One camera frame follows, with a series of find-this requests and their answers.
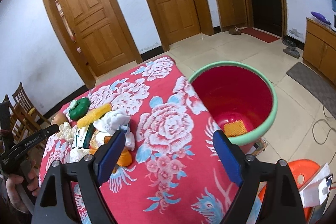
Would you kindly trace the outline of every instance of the plastic bucket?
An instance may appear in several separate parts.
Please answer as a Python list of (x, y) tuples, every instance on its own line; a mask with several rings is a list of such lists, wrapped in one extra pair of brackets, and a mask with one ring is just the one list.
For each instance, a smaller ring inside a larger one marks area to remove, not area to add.
[(272, 83), (255, 68), (221, 61), (201, 68), (189, 81), (221, 129), (226, 123), (243, 121), (248, 132), (229, 140), (244, 153), (275, 120), (276, 92)]

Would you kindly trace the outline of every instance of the green bucket rim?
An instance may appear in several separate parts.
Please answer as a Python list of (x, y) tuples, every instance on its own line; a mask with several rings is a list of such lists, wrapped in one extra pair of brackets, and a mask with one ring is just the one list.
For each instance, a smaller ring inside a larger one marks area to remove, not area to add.
[(246, 64), (243, 64), (243, 63), (240, 63), (240, 62), (235, 62), (235, 61), (219, 61), (219, 62), (215, 62), (215, 63), (209, 64), (209, 65), (206, 65), (203, 68), (200, 68), (198, 71), (196, 71), (189, 78), (189, 82), (193, 83), (193, 81), (198, 76), (200, 76), (202, 73), (204, 73), (205, 71), (207, 71), (209, 69), (216, 68), (216, 67), (221, 67), (221, 66), (228, 66), (228, 65), (248, 69), (251, 72), (255, 73), (256, 75), (258, 75), (261, 79), (263, 79), (265, 81), (265, 83), (267, 84), (267, 86), (269, 87), (269, 89), (272, 93), (273, 105), (272, 105), (271, 112), (269, 113), (266, 120), (260, 126), (258, 126), (254, 130), (252, 130), (252, 131), (250, 131), (250, 132), (248, 132), (244, 135), (229, 138), (231, 143), (236, 144), (238, 146), (244, 146), (244, 145), (247, 145), (249, 143), (252, 143), (252, 142), (256, 141), (257, 139), (259, 139), (261, 136), (263, 136), (270, 129), (270, 127), (274, 123), (275, 117), (277, 115), (278, 98), (277, 98), (277, 94), (275, 92), (275, 89), (274, 89), (272, 83), (267, 79), (267, 77), (265, 75), (263, 75), (260, 71), (256, 70), (255, 68), (253, 68), (249, 65), (246, 65)]

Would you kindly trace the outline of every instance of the wooden wall panel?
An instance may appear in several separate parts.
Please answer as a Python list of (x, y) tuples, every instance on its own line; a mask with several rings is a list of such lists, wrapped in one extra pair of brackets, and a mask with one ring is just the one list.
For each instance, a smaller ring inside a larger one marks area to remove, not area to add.
[(222, 29), (247, 25), (245, 0), (217, 0)]

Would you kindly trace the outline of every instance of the orange plastic stool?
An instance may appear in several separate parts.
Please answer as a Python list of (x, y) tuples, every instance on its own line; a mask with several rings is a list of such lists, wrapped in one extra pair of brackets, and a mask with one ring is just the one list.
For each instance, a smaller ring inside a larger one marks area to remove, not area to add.
[[(297, 188), (300, 188), (302, 184), (304, 184), (306, 181), (308, 181), (319, 169), (320, 165), (318, 165), (316, 162), (312, 160), (295, 160), (288, 163), (288, 166), (290, 170), (292, 171), (293, 177), (295, 179)], [(299, 183), (299, 176), (303, 176), (303, 182)], [(259, 193), (259, 198), (261, 201), (263, 201), (265, 196), (266, 186), (263, 187), (263, 189)], [(304, 208), (304, 215), (306, 217), (306, 220), (309, 220), (310, 213), (312, 208)]]

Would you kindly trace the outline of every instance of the slipper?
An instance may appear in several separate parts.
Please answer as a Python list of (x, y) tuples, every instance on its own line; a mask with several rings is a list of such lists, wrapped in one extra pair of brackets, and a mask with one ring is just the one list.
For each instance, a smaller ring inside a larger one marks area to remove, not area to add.
[(229, 30), (229, 34), (242, 34), (241, 31), (237, 28), (237, 27), (234, 27), (232, 29)]
[(283, 40), (282, 40), (282, 43), (283, 43), (284, 45), (286, 45), (286, 46), (296, 48), (296, 44), (295, 44), (293, 41), (291, 41), (291, 40), (289, 40), (289, 39), (287, 39), (287, 38), (283, 39)]
[(291, 47), (284, 48), (283, 52), (295, 58), (299, 58), (301, 56), (300, 53), (295, 48)]

